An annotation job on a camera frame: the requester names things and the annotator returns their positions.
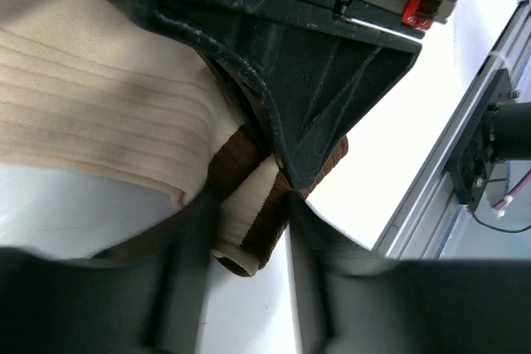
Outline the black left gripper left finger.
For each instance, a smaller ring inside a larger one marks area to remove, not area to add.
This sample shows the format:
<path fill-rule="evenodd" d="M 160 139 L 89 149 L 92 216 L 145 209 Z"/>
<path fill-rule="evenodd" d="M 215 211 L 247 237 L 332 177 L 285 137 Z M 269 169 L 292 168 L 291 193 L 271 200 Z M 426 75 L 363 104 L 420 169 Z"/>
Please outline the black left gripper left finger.
<path fill-rule="evenodd" d="M 219 211 L 219 196 L 205 188 L 89 259 L 2 248 L 2 352 L 194 352 Z"/>

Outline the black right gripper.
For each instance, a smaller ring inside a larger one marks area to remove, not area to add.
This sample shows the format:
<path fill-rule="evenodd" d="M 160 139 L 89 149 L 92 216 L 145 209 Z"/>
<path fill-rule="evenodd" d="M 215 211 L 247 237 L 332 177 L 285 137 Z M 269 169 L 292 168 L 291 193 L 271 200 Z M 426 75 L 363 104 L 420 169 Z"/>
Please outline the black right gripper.
<path fill-rule="evenodd" d="M 243 81 L 295 188 L 408 72 L 458 0 L 106 0 Z"/>

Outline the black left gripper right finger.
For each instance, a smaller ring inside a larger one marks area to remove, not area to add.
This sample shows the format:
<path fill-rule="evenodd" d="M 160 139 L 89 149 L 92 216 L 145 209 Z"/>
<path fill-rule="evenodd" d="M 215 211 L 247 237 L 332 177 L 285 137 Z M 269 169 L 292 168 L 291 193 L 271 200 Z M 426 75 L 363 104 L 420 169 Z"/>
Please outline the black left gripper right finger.
<path fill-rule="evenodd" d="M 528 261 L 389 259 L 301 196 L 285 209 L 302 352 L 529 352 Z"/>

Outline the cream brown striped sock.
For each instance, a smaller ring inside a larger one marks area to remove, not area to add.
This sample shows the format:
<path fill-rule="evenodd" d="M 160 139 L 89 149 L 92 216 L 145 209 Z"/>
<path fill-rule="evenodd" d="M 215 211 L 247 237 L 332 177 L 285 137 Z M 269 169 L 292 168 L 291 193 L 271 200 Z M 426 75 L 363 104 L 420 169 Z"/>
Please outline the cream brown striped sock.
<path fill-rule="evenodd" d="M 1 0 L 1 160 L 222 196 L 213 256 L 251 277 L 288 224 L 290 184 L 191 47 L 105 0 Z"/>

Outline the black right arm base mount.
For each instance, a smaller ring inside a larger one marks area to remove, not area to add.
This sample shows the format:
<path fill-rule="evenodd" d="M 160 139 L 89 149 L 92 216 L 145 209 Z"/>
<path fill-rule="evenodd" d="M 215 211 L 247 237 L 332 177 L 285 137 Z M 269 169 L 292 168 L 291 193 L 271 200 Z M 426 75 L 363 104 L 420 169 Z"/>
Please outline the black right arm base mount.
<path fill-rule="evenodd" d="M 530 159 L 530 103 L 517 103 L 506 69 L 497 70 L 465 126 L 446 170 L 457 201 L 475 211 L 494 166 Z"/>

